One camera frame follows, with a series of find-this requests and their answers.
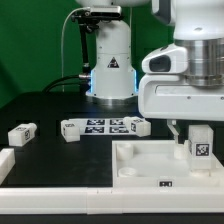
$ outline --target warning label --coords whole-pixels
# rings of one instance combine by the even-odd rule
[[[119,65],[115,57],[112,58],[110,64],[108,65],[108,68],[119,68]]]

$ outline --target green backdrop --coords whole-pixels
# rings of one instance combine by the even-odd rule
[[[74,0],[1,0],[0,107],[24,92],[41,91],[61,77],[60,41],[65,18],[79,7]],[[125,8],[129,21],[130,9]],[[139,77],[142,59],[172,42],[172,29],[152,15],[150,4],[133,8],[132,61]],[[88,35],[91,66],[95,64],[95,37]],[[69,22],[65,34],[65,75],[81,71],[78,25]],[[77,91],[75,87],[66,91]]]

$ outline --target black tabletop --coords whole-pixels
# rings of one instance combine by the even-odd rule
[[[24,147],[15,147],[16,165],[1,188],[14,187],[112,187],[112,140],[173,139],[165,120],[150,120],[152,135],[81,136],[66,143],[60,122],[71,118],[123,118],[140,116],[136,104],[99,106],[75,93],[26,93],[0,110],[0,150],[8,147],[8,131],[21,123],[37,124],[36,137]],[[209,124],[215,134],[214,153],[224,160],[224,123],[178,121],[180,141],[188,136],[189,124]],[[224,223],[222,214],[129,214],[0,216],[0,223]]]

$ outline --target blue light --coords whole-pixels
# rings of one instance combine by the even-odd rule
[[[93,70],[90,73],[90,93],[93,92]]]
[[[137,79],[138,79],[138,76],[137,76],[137,71],[135,70],[135,92],[137,93],[138,92],[138,87],[137,87]]]

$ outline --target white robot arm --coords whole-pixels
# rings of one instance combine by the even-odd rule
[[[110,15],[119,6],[137,6],[150,0],[77,0],[79,4]],[[91,72],[91,88],[87,99],[100,104],[136,102],[136,71],[131,65],[131,30],[123,21],[103,19],[96,30],[97,63]]]
[[[174,43],[142,62],[141,114],[223,121],[224,0],[153,0],[153,12],[175,23]]]

